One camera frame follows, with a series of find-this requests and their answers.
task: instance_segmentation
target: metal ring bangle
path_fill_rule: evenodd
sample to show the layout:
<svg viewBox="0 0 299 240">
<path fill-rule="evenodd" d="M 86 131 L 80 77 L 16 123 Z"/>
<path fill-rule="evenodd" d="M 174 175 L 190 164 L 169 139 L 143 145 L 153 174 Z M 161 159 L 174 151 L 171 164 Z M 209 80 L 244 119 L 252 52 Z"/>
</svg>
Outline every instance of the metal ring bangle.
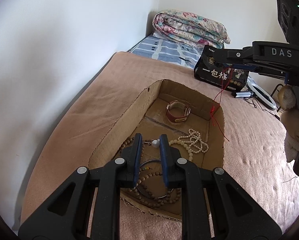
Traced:
<svg viewBox="0 0 299 240">
<path fill-rule="evenodd" d="M 160 159 L 152 159 L 152 160 L 145 161 L 145 162 L 143 162 L 143 163 L 139 166 L 139 168 L 144 167 L 146 164 L 148 164 L 148 163 L 153 163 L 153 162 L 160 163 L 161 160 L 160 160 Z M 147 197 L 147 198 L 148 198 L 148 195 L 144 194 L 144 193 L 140 190 L 139 186 L 137 186 L 137 190 L 138 190 L 138 192 L 141 193 L 144 197 Z M 166 194 L 165 196 L 162 196 L 162 197 L 158 197 L 157 199 L 165 198 L 167 195 L 168 195 L 168 194 Z"/>
</svg>

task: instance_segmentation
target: leather bracelet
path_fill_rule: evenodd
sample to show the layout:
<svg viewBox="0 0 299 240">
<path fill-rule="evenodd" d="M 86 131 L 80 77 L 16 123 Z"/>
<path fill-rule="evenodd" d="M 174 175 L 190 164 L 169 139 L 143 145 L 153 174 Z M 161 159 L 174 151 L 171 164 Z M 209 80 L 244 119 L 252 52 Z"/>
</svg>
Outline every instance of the leather bracelet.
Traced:
<svg viewBox="0 0 299 240">
<path fill-rule="evenodd" d="M 172 109 L 174 107 L 178 107 L 178 108 L 182 109 L 184 111 L 184 115 L 183 116 L 173 116 L 170 112 L 170 109 Z M 167 116 L 168 120 L 171 121 L 172 123 L 179 123 L 179 122 L 186 121 L 189 114 L 190 114 L 189 106 L 187 106 L 177 100 L 169 102 L 166 107 L 166 116 Z"/>
</svg>

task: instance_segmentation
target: floral quilt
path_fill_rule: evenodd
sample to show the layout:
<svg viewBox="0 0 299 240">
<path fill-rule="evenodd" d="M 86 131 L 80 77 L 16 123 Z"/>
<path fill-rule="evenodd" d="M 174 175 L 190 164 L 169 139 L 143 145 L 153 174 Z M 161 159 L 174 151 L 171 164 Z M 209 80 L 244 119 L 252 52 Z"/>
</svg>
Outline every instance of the floral quilt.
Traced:
<svg viewBox="0 0 299 240">
<path fill-rule="evenodd" d="M 153 27 L 171 41 L 202 49 L 210 45 L 218 49 L 229 44 L 227 30 L 219 22 L 194 13 L 164 10 L 155 15 Z"/>
</svg>

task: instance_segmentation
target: black package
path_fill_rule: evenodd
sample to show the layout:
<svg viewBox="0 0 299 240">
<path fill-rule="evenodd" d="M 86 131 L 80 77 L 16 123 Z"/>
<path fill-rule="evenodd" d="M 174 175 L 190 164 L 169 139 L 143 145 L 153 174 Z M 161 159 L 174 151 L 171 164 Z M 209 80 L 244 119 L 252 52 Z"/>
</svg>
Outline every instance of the black package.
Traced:
<svg viewBox="0 0 299 240">
<path fill-rule="evenodd" d="M 217 87 L 225 87 L 229 81 L 226 90 L 241 91 L 247 83 L 249 71 L 238 69 L 241 65 L 226 65 L 216 63 L 213 58 L 215 48 L 205 45 L 203 53 L 194 68 L 194 77 L 200 81 L 207 82 Z"/>
</svg>

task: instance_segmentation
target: pearl necklace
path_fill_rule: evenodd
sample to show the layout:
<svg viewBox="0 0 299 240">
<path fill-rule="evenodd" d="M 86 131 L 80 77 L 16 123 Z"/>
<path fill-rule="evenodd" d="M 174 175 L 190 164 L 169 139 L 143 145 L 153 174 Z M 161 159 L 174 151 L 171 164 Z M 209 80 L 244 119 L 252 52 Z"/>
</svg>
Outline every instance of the pearl necklace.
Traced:
<svg viewBox="0 0 299 240">
<path fill-rule="evenodd" d="M 169 142 L 169 145 L 171 146 L 174 143 L 182 145 L 188 152 L 188 160 L 192 161 L 193 160 L 193 153 L 198 154 L 200 152 L 206 153 L 208 151 L 208 144 L 203 142 L 201 139 L 201 134 L 194 129 L 189 129 L 188 130 L 189 135 L 187 136 L 180 136 L 177 138 L 177 140 L 171 140 Z M 189 141 L 183 141 L 182 138 L 189 138 Z M 198 151 L 193 151 L 191 147 L 194 146 L 195 148 L 198 149 Z"/>
</svg>

